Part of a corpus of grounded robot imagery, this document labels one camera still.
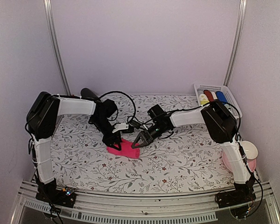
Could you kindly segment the pink towel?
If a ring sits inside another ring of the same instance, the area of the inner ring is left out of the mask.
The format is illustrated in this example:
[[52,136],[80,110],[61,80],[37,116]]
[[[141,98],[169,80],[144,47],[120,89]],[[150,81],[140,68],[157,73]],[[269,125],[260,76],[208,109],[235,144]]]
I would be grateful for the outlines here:
[[132,142],[125,139],[121,140],[121,150],[107,147],[107,151],[113,155],[124,156],[131,159],[138,159],[140,156],[140,149],[132,148]]

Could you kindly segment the green yellow patterned towel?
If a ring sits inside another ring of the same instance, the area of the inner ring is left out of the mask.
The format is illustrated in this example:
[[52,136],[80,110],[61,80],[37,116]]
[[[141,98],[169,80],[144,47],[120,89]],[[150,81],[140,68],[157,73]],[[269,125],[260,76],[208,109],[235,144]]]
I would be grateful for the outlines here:
[[200,105],[205,105],[210,102],[208,97],[204,93],[199,95],[199,101]]

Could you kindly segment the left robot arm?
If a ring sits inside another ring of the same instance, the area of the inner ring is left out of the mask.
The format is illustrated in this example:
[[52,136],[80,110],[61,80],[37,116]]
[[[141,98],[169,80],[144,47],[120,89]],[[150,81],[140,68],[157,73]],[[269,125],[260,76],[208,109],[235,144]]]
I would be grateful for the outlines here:
[[127,123],[112,125],[109,118],[117,111],[114,101],[101,101],[88,89],[83,89],[81,96],[51,95],[42,91],[26,117],[25,128],[31,135],[33,163],[36,167],[38,180],[46,185],[54,183],[51,159],[51,141],[56,129],[56,121],[62,115],[87,115],[103,135],[102,142],[107,151],[114,155],[138,159],[140,150],[133,144],[121,138],[120,131],[128,130]]

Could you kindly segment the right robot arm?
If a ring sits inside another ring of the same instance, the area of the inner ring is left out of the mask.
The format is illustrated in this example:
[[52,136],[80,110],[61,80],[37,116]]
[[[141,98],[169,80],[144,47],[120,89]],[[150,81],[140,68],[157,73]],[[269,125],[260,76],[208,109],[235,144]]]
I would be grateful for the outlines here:
[[247,156],[239,141],[240,119],[236,119],[226,105],[226,102],[218,99],[199,107],[171,111],[164,111],[155,105],[148,111],[154,125],[137,135],[132,148],[146,147],[175,127],[205,124],[209,136],[221,145],[231,165],[235,186],[232,200],[242,203],[254,192],[253,185],[260,182],[248,167]]

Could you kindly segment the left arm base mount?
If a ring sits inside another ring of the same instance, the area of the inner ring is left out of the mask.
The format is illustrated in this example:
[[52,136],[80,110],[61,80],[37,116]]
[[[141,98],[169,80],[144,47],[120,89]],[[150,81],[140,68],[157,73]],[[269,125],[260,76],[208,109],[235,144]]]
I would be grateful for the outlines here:
[[69,191],[58,190],[54,187],[43,188],[38,186],[38,192],[36,199],[50,203],[52,205],[59,205],[67,208],[73,208],[76,202],[76,193],[70,193]]

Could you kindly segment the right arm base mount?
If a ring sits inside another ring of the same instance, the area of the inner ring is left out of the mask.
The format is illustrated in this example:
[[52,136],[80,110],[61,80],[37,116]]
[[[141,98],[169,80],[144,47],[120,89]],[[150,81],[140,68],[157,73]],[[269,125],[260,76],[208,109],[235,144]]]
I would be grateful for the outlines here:
[[252,202],[256,199],[254,191],[245,193],[243,190],[219,191],[215,194],[215,202],[219,208],[239,205],[242,203]]

